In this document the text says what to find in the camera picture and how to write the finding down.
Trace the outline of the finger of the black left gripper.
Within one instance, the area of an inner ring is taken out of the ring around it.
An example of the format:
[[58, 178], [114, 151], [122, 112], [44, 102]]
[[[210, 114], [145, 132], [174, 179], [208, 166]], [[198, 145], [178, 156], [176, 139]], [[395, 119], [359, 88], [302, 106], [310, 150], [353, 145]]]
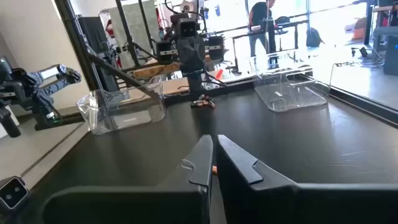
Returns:
[[203, 70], [205, 67], [205, 41], [201, 38], [193, 40], [193, 72]]
[[191, 55], [192, 46], [190, 39], [179, 39], [178, 40], [178, 57], [180, 60], [180, 70], [183, 74], [191, 72]]

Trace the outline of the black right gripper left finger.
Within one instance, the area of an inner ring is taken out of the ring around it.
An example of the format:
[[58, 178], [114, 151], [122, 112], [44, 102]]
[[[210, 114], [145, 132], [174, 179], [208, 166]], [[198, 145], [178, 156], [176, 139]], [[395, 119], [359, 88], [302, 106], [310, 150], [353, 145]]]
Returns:
[[44, 223], [209, 223], [213, 140], [203, 135], [159, 184], [78, 186], [53, 194]]

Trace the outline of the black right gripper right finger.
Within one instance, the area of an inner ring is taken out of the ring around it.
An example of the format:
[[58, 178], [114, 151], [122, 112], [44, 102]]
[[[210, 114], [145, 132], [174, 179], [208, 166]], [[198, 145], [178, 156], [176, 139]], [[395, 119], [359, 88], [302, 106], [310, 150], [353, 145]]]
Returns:
[[394, 184], [297, 183], [222, 134], [216, 153], [228, 223], [397, 223]]

